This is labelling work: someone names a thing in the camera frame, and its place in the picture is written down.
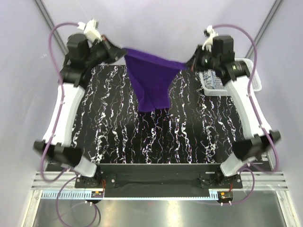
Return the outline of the blue white patterned towel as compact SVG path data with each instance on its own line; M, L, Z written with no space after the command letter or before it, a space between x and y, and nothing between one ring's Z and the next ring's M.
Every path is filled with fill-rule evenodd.
M223 86L221 79L216 76L213 70L208 70L200 73L200 79L202 86L207 89L218 89L224 90L225 87Z

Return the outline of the purple towel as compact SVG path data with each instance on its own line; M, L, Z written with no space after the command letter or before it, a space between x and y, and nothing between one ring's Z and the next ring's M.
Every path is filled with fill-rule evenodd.
M127 73L138 99L138 110L148 113L170 108L169 87L185 64L125 48Z

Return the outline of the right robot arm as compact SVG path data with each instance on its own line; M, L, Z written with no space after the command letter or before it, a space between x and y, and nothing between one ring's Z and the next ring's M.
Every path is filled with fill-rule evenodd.
M267 123L251 85L253 72L245 61L235 59L234 39L229 35L209 36L198 45L186 63L192 71L212 70L225 86L236 107L243 128L244 139L232 144L232 153L220 164L215 182L226 187L246 164L267 152L281 138Z

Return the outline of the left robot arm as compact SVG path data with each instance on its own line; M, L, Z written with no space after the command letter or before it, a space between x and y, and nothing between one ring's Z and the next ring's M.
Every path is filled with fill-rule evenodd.
M102 183L102 175L97 173L97 165L84 157L81 148L71 146L72 128L92 78L92 69L102 63L114 63L127 52L113 45L105 35L91 41L80 33L68 38L67 48L50 124L42 140L36 140L33 147L42 160L72 169L86 177L91 187L98 187Z

